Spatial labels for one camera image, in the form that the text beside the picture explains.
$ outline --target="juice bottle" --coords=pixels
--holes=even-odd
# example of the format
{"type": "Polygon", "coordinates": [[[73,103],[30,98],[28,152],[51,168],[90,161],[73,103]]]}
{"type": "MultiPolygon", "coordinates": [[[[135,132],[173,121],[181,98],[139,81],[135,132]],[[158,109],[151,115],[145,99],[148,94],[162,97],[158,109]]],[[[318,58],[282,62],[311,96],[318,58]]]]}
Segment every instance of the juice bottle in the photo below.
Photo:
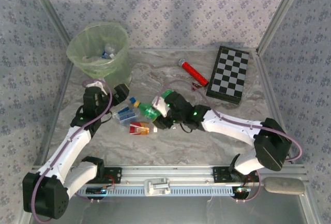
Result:
{"type": "Polygon", "coordinates": [[[131,122],[129,132],[131,135],[148,135],[157,132],[157,127],[148,122],[131,122]]]}

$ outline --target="green plastic bottle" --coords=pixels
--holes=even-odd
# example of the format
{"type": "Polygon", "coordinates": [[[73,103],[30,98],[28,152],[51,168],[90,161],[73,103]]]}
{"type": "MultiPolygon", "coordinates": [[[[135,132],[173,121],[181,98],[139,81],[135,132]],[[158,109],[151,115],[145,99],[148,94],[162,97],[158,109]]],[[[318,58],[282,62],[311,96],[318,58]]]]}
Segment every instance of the green plastic bottle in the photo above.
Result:
{"type": "Polygon", "coordinates": [[[158,110],[154,109],[153,106],[149,103],[141,103],[139,101],[136,101],[133,106],[135,108],[138,108],[142,115],[152,121],[154,121],[157,117],[161,115],[161,113],[158,110]]]}

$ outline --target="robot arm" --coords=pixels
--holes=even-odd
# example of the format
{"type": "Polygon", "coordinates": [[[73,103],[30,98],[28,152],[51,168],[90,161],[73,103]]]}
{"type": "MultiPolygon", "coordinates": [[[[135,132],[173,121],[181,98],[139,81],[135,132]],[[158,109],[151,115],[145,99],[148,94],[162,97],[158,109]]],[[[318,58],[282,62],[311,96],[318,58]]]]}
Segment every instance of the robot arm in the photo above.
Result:
{"type": "MultiPolygon", "coordinates": [[[[129,94],[129,88],[125,84],[118,85],[115,90],[111,107],[124,101],[129,94]]],[[[23,205],[26,212],[32,211],[32,192],[40,176],[46,170],[50,169],[38,188],[35,210],[37,214],[54,219],[59,219],[63,215],[70,198],[84,184],[92,179],[102,179],[104,164],[103,160],[99,158],[86,157],[77,167],[70,170],[81,150],[90,142],[100,127],[101,120],[82,129],[69,143],[68,140],[83,125],[99,116],[106,109],[109,101],[110,95],[106,94],[101,83],[95,82],[87,85],[83,105],[78,108],[61,145],[37,173],[27,173],[23,179],[23,205]]]]}
{"type": "Polygon", "coordinates": [[[219,118],[210,107],[192,106],[177,92],[171,92],[164,99],[159,98],[158,104],[156,102],[157,97],[152,104],[161,115],[153,123],[160,129],[167,129],[174,123],[181,123],[192,130],[221,133],[250,145],[252,147],[250,151],[238,154],[230,164],[231,176],[236,180],[241,180],[244,175],[263,167],[280,171],[290,150],[291,141],[283,136],[253,128],[253,126],[268,127],[284,132],[271,118],[267,118],[264,122],[249,121],[218,112],[221,116],[219,118]],[[249,127],[234,123],[249,124],[249,127]]]}

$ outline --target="bottle cap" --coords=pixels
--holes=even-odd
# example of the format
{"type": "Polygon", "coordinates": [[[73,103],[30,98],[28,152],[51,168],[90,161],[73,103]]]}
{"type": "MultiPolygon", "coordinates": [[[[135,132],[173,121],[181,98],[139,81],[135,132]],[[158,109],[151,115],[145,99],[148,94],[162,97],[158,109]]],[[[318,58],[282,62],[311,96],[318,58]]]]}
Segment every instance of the bottle cap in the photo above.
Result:
{"type": "Polygon", "coordinates": [[[132,104],[134,104],[136,102],[136,99],[134,97],[131,97],[130,101],[131,101],[132,104]]]}
{"type": "Polygon", "coordinates": [[[178,61],[178,65],[179,65],[179,66],[182,66],[183,63],[185,63],[185,59],[184,59],[184,58],[181,58],[181,59],[178,61]]]}
{"type": "Polygon", "coordinates": [[[140,102],[139,102],[139,101],[136,101],[136,102],[133,104],[133,106],[134,106],[135,108],[137,108],[137,107],[139,106],[139,104],[140,104],[140,102]]]}

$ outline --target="wallpaper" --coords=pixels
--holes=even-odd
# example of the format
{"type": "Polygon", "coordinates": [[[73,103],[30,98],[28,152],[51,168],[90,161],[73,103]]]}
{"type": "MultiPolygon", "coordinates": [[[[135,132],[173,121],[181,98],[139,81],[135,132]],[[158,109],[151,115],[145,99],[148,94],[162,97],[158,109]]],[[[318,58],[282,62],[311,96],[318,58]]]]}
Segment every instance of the wallpaper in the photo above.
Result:
{"type": "Polygon", "coordinates": [[[132,48],[256,47],[281,0],[51,0],[71,37],[121,23],[132,48]]]}
{"type": "Polygon", "coordinates": [[[287,130],[331,223],[331,0],[295,0],[263,55],[287,130]]]}
{"type": "Polygon", "coordinates": [[[38,0],[0,0],[0,9],[0,223],[14,223],[67,58],[38,0]]]}

